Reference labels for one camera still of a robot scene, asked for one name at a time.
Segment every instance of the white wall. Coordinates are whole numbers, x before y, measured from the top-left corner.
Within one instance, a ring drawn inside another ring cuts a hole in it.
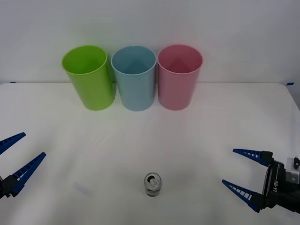
[[[186,43],[202,82],[300,81],[299,0],[0,0],[0,83],[66,82],[64,53]]]

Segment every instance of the plastic cup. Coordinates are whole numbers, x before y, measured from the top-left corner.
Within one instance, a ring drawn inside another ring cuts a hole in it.
[[[171,45],[158,54],[158,100],[170,110],[186,108],[192,99],[203,57],[188,45]]]
[[[115,92],[107,54],[102,48],[93,45],[75,48],[63,57],[62,66],[86,108],[102,110],[113,103]]]
[[[142,46],[128,46],[111,58],[123,105],[132,111],[149,108],[155,97],[155,53]]]

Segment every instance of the cup rim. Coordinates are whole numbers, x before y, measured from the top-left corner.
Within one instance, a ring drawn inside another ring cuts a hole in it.
[[[76,74],[76,73],[72,73],[72,72],[67,71],[67,70],[65,69],[65,67],[63,66],[64,58],[65,58],[66,55],[68,55],[71,51],[73,51],[73,50],[75,50],[75,49],[78,49],[78,48],[82,48],[82,47],[96,47],[96,48],[102,50],[102,51],[105,53],[105,60],[104,60],[103,64],[102,64],[101,66],[99,66],[97,69],[95,69],[95,70],[93,70],[93,71],[91,71],[91,72],[85,73],[85,74]],[[62,68],[63,68],[67,73],[73,74],[73,75],[88,75],[88,74],[94,73],[94,72],[96,72],[97,70],[101,69],[106,63],[107,63],[107,52],[106,52],[103,48],[101,48],[101,47],[99,47],[99,46],[97,46],[97,45],[80,45],[80,46],[78,46],[78,47],[76,47],[76,48],[72,48],[71,50],[69,50],[69,51],[62,57],[62,60],[61,60],[61,66],[62,66]]]
[[[148,70],[146,70],[146,71],[144,71],[144,72],[142,72],[142,73],[139,73],[139,74],[125,74],[125,73],[119,71],[118,69],[116,69],[116,68],[114,67],[114,65],[113,65],[113,57],[114,57],[115,54],[118,53],[119,51],[121,51],[121,50],[123,50],[123,49],[125,49],[125,48],[129,48],[129,47],[142,47],[142,48],[146,48],[147,50],[150,50],[150,51],[153,53],[154,57],[155,57],[155,62],[153,63],[153,66],[152,66],[150,69],[148,69]],[[154,53],[154,51],[152,51],[151,49],[149,49],[149,48],[147,48],[147,47],[145,47],[145,46],[141,46],[141,45],[129,45],[129,46],[126,46],[126,47],[121,48],[121,49],[119,49],[118,51],[116,51],[116,52],[112,55],[112,57],[111,57],[111,66],[112,66],[112,68],[113,68],[115,71],[117,71],[118,73],[123,74],[123,75],[127,75],[127,76],[137,76],[137,75],[145,74],[145,73],[149,72],[150,70],[152,70],[152,69],[155,67],[155,65],[157,64],[157,62],[158,62],[158,58],[157,58],[156,54]]]
[[[196,50],[196,51],[200,54],[200,56],[201,56],[201,59],[202,59],[201,65],[200,65],[197,69],[195,69],[195,70],[193,70],[193,71],[191,71],[191,72],[188,72],[188,73],[176,73],[176,72],[173,72],[173,71],[171,71],[171,70],[166,69],[165,67],[163,67],[163,66],[160,64],[160,62],[159,62],[158,59],[159,59],[160,53],[161,53],[164,49],[166,49],[166,48],[168,48],[168,47],[171,47],[171,46],[185,46],[185,47],[189,47],[189,48],[191,48],[191,49]],[[173,44],[173,45],[168,45],[168,46],[164,47],[162,50],[160,50],[160,52],[159,52],[158,55],[157,55],[157,63],[159,64],[159,66],[160,66],[163,70],[165,70],[165,71],[167,71],[167,72],[169,72],[169,73],[172,73],[172,74],[188,75],[188,74],[194,73],[195,71],[199,70],[199,69],[202,67],[203,62],[204,62],[204,59],[203,59],[202,54],[201,54],[197,49],[195,49],[194,47],[192,47],[192,46],[190,46],[190,45],[185,45],[185,44]]]

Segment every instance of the table surface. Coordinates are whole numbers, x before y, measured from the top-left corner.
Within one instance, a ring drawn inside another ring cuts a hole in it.
[[[222,183],[262,192],[266,167],[233,148],[299,154],[300,112],[276,83],[200,83],[182,111],[83,107],[72,84],[0,85],[0,139],[27,134],[0,157],[6,177],[47,156],[16,198],[0,201],[1,225],[279,225],[300,215],[252,211]],[[147,173],[162,177],[148,197]]]

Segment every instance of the green cup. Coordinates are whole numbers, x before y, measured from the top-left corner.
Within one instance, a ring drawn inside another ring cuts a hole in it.
[[[63,57],[62,67],[86,108],[101,110],[113,103],[115,92],[102,48],[85,45],[72,49]]]

